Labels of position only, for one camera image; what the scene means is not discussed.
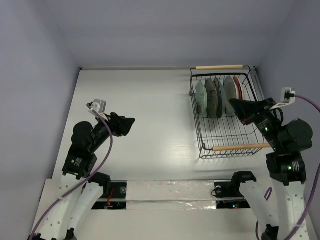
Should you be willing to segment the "red teal flower plate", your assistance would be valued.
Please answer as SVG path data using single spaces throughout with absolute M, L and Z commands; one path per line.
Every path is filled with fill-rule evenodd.
M 233 81 L 237 87 L 237 92 L 238 92 L 237 98 L 240 100 L 243 100 L 243 89 L 242 89 L 242 85 L 241 85 L 239 79 L 236 76 L 234 76 Z

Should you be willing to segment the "grey reindeer plate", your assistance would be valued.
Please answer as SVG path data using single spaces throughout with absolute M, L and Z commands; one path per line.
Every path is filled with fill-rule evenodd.
M 217 89 L 211 78 L 206 79 L 204 86 L 207 93 L 207 115 L 208 117 L 215 119 L 218 111 Z

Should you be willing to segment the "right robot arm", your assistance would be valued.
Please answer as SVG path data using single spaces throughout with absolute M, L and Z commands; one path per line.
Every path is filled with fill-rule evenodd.
M 305 202 L 306 165 L 302 151 L 313 146 L 313 130 L 308 123 L 295 119 L 283 124 L 274 113 L 279 106 L 272 98 L 263 101 L 230 99 L 235 115 L 245 126 L 254 124 L 273 149 L 266 155 L 266 165 L 276 194 L 277 213 L 261 192 L 250 171 L 234 173 L 230 190 L 244 196 L 261 230 L 263 240 L 307 240 L 305 219 L 310 203 Z

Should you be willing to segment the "white blue-rimmed bowl plate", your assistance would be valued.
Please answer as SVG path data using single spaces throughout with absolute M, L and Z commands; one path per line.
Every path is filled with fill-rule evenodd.
M 232 116 L 235 112 L 234 108 L 230 103 L 230 99 L 237 98 L 237 90 L 234 80 L 231 76 L 227 76 L 223 82 L 223 89 L 225 92 L 225 113 L 227 116 Z

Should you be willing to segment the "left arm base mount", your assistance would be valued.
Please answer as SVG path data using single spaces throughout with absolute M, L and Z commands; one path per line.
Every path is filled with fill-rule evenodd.
M 112 181 L 108 193 L 104 193 L 92 210 L 125 210 L 127 208 L 127 181 Z

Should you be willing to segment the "light green plate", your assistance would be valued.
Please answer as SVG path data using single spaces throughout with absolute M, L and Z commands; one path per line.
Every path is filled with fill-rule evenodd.
M 195 101 L 197 105 L 197 114 L 201 118 L 207 111 L 208 95 L 205 85 L 199 81 L 195 89 Z

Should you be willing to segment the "blue floral plate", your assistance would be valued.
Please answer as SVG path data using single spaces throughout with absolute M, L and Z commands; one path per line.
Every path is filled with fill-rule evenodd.
M 226 107 L 226 103 L 225 103 L 225 92 L 224 92 L 224 88 L 221 84 L 221 82 L 219 81 L 219 79 L 217 77 L 214 78 L 213 80 L 215 86 L 216 86 L 216 91 L 217 91 L 217 96 L 218 96 L 218 109 L 217 109 L 217 118 L 220 119 L 223 114 L 225 113 L 225 107 Z

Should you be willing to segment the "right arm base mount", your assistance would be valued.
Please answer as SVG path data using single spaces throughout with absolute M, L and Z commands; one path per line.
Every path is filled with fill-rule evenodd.
M 218 209 L 250 209 L 248 201 L 240 193 L 241 184 L 248 181 L 257 181 L 251 171 L 238 171 L 229 181 L 215 182 L 211 196 L 216 198 L 216 207 Z

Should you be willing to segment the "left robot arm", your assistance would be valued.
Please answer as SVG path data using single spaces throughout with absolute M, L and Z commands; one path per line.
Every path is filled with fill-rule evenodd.
M 58 198 L 36 223 L 29 236 L 31 240 L 75 240 L 97 200 L 111 193 L 111 177 L 94 169 L 95 152 L 107 139 L 126 136 L 136 120 L 114 112 L 92 113 L 96 126 L 82 121 L 73 128 Z

